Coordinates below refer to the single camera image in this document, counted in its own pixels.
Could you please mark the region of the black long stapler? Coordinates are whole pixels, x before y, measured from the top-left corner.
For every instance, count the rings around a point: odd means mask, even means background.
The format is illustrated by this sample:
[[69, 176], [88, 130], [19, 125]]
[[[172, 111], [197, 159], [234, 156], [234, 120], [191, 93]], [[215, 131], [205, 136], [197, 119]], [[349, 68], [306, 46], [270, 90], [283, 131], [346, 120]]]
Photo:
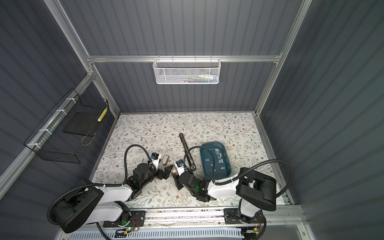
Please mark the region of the black long stapler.
[[184, 134], [183, 134], [183, 133], [180, 133], [180, 134], [179, 134], [179, 138], [180, 138], [180, 140], [181, 140], [181, 142], [182, 142], [182, 145], [183, 145], [183, 147], [184, 147], [184, 150], [185, 150], [185, 153], [186, 153], [186, 159], [187, 159], [187, 161], [188, 161], [188, 164], [189, 164], [189, 166], [190, 166], [190, 169], [191, 169], [192, 171], [195, 171], [195, 170], [197, 169], [197, 167], [196, 167], [196, 165], [195, 165], [195, 162], [194, 162], [194, 160], [193, 160], [193, 158], [192, 158], [191, 153], [187, 153], [187, 151], [189, 150], [189, 147], [188, 147], [188, 145], [187, 145], [187, 143], [186, 143]]

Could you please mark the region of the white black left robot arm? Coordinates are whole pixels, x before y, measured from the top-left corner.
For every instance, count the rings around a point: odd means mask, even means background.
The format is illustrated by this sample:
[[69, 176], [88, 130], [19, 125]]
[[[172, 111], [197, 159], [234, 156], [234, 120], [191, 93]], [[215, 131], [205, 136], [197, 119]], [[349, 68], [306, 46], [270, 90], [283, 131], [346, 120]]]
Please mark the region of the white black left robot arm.
[[67, 191], [58, 197], [47, 211], [47, 219], [58, 225], [65, 233], [72, 233], [83, 225], [110, 222], [116, 227], [132, 230], [139, 220], [131, 214], [126, 202], [136, 199], [143, 188], [155, 178], [167, 179], [172, 166], [152, 169], [142, 163], [134, 174], [121, 185], [97, 185], [85, 181], [84, 185]]

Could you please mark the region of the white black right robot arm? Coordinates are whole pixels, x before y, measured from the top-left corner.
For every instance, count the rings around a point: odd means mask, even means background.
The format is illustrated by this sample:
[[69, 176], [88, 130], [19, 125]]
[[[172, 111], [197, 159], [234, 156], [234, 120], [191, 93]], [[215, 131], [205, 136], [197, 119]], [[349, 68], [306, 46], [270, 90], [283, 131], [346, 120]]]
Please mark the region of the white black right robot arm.
[[203, 181], [189, 172], [179, 176], [179, 183], [200, 202], [210, 202], [223, 197], [238, 196], [240, 215], [252, 218], [258, 211], [276, 210], [276, 180], [257, 171], [241, 168], [239, 174], [213, 181]]

